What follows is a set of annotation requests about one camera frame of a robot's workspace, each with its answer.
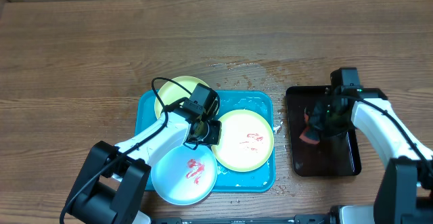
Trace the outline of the yellow plate with red stain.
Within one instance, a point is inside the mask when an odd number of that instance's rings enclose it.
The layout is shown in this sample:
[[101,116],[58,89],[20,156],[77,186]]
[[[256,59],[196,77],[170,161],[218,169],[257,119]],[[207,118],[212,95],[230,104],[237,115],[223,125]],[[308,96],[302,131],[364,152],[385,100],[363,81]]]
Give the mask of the yellow plate with red stain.
[[219,118],[219,143],[211,147],[225,168],[250,172],[270,158],[274,148],[273,131],[260,114],[250,110],[232,110]]

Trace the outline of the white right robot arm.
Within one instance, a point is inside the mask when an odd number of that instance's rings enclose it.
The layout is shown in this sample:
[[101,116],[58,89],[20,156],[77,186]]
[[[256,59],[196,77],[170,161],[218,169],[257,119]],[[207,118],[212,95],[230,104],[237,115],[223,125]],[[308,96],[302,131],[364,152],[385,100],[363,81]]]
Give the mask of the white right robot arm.
[[379,89],[337,86],[304,113],[301,140],[319,143],[358,129],[385,166],[371,206],[343,206],[338,223],[431,223],[432,198],[417,196],[432,190],[432,150],[401,122]]

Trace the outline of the light blue plate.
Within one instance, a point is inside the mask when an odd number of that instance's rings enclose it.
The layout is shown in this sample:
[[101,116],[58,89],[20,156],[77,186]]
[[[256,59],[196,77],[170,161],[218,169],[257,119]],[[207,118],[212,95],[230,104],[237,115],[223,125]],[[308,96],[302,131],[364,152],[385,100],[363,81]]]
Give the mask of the light blue plate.
[[151,171],[152,185],[166,202],[187,206],[203,200],[217,182],[217,161],[206,146],[191,150],[179,146]]

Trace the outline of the orange and black sponge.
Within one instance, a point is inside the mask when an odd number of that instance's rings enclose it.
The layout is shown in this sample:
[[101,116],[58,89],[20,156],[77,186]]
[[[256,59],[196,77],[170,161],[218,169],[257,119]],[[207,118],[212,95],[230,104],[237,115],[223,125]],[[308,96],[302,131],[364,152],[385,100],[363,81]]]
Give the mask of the orange and black sponge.
[[309,115],[307,113],[304,113],[304,122],[306,126],[300,134],[299,139],[305,143],[317,145],[320,142],[319,133],[309,125]]

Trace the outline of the teal plastic tray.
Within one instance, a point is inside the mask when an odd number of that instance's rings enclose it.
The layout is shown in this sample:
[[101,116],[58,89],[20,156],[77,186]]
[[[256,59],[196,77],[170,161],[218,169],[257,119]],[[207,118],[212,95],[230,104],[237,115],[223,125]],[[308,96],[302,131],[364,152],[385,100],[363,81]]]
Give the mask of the teal plastic tray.
[[[273,127],[273,105],[271,98],[261,91],[218,90],[221,97],[221,112],[218,116],[232,110],[251,110],[261,115]],[[156,122],[154,92],[145,92],[137,107],[135,134],[139,134]],[[276,178],[275,154],[272,153],[261,167],[240,173],[218,165],[218,177],[213,192],[265,192],[271,188]]]

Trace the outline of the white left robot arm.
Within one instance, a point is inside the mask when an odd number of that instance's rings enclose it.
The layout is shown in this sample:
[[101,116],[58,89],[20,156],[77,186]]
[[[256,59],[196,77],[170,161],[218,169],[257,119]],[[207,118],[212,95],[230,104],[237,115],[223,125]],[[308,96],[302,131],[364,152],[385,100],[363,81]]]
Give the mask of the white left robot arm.
[[149,223],[140,211],[151,169],[171,150],[185,145],[219,141],[220,122],[213,116],[218,95],[183,97],[165,108],[162,116],[140,134],[117,145],[104,141],[89,151],[60,213],[83,223]]

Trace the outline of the black water tray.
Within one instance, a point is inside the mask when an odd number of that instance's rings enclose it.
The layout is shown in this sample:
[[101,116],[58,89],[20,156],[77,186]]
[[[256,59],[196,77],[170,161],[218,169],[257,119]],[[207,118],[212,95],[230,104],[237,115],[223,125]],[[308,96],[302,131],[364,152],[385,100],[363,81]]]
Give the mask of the black water tray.
[[301,177],[355,176],[361,172],[361,159],[355,130],[320,140],[317,144],[301,140],[306,129],[304,109],[330,92],[329,85],[292,86],[286,90],[288,132],[294,172]]

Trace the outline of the small yellow plate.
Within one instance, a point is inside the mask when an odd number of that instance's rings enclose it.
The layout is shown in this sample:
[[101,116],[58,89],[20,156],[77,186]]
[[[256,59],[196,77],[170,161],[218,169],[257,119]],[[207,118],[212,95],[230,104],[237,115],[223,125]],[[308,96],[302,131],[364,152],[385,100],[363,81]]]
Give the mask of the small yellow plate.
[[[158,91],[158,96],[163,104],[167,106],[182,97],[189,98],[198,83],[202,83],[208,87],[204,81],[196,77],[179,76],[171,79],[171,82],[166,81]],[[164,107],[162,107],[159,99],[155,99],[154,109],[157,119],[165,114],[165,112],[163,112]]]

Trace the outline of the black rail at table edge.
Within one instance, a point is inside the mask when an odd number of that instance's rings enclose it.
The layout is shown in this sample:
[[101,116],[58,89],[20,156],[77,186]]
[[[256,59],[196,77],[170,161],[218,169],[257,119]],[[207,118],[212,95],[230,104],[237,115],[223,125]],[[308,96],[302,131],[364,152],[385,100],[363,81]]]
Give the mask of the black rail at table edge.
[[336,224],[330,214],[295,215],[294,217],[181,219],[180,217],[152,219],[151,224]]

